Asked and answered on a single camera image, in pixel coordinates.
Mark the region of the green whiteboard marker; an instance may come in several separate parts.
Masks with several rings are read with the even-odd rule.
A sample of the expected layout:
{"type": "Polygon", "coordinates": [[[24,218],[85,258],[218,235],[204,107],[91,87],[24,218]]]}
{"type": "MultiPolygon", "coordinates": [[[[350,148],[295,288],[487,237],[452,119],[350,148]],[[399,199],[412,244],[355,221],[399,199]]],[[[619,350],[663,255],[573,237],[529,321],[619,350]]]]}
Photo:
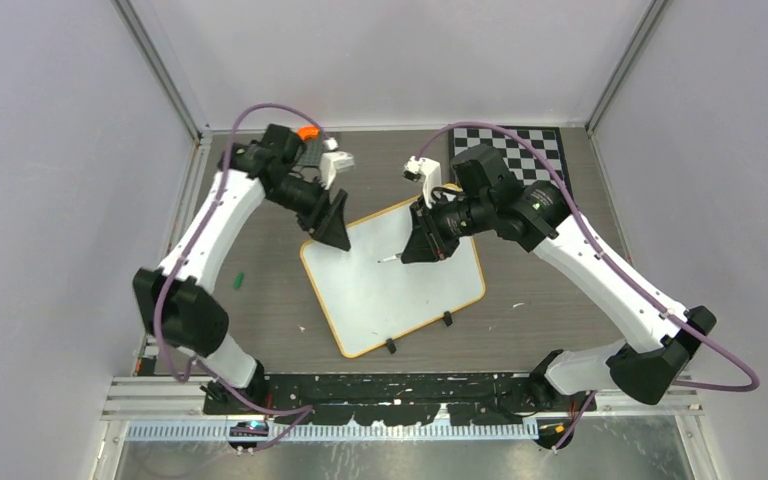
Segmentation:
{"type": "Polygon", "coordinates": [[[388,263],[388,262],[393,262],[393,261],[399,261],[400,258],[401,258],[401,253],[396,253],[396,254],[393,254],[393,255],[390,255],[388,257],[385,257],[385,258],[382,258],[382,259],[378,260],[377,263],[383,264],[383,263],[388,263]]]}

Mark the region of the yellow framed whiteboard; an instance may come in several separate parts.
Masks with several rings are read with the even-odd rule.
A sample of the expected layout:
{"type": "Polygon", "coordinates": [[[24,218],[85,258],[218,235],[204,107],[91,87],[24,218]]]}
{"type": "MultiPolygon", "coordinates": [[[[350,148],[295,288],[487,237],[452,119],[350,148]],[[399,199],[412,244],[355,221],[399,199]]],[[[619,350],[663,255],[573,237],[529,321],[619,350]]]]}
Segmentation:
{"type": "Polygon", "coordinates": [[[313,240],[300,248],[301,263],[346,358],[385,347],[478,302],[486,293],[470,237],[461,239],[454,255],[441,262],[377,263],[404,249],[412,202],[406,199],[350,223],[348,252],[313,240]]]}

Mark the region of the green marker cap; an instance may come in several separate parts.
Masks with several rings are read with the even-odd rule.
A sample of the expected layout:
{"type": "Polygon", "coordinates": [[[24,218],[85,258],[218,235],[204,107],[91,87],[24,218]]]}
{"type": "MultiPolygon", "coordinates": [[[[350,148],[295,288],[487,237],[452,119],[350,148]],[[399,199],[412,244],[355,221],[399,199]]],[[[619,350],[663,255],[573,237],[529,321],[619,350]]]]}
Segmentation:
{"type": "Polygon", "coordinates": [[[243,280],[245,278],[245,275],[243,272],[239,272],[237,276],[235,277],[235,280],[233,282],[233,288],[235,290],[239,290],[242,286],[243,280]]]}

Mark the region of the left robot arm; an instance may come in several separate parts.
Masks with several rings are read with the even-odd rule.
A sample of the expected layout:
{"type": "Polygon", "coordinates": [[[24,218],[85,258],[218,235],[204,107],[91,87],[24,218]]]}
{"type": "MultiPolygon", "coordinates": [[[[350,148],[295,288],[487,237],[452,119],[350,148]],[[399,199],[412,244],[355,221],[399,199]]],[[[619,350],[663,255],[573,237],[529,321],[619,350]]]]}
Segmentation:
{"type": "Polygon", "coordinates": [[[336,176],[353,167],[336,139],[307,138],[270,124],[261,138],[227,144],[204,203],[178,244],[154,268],[140,268],[132,286],[146,333],[169,368],[170,352],[188,357],[212,376],[208,397],[244,414],[270,414],[262,362],[245,352],[229,331],[227,311],[213,292],[231,246],[265,201],[293,212],[311,239],[347,252],[344,220],[348,194],[333,192],[336,176]]]}

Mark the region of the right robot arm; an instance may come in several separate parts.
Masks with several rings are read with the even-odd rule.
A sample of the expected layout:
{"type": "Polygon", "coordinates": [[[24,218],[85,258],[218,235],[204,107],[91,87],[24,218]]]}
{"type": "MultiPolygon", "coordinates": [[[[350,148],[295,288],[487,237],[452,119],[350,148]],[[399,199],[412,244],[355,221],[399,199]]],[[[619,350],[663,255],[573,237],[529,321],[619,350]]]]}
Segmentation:
{"type": "Polygon", "coordinates": [[[619,389],[646,405],[660,402],[697,352],[697,334],[716,324],[704,306],[691,309],[668,299],[609,247],[594,248],[561,190],[545,180],[525,185],[502,155],[487,145],[455,158],[458,190],[442,185],[441,166],[410,158],[406,179],[423,192],[410,207],[410,235],[398,258],[404,264],[449,259],[461,240],[493,231],[571,280],[622,333],[621,340],[582,351],[554,350],[529,375],[534,403],[556,410],[584,391],[619,389]]]}

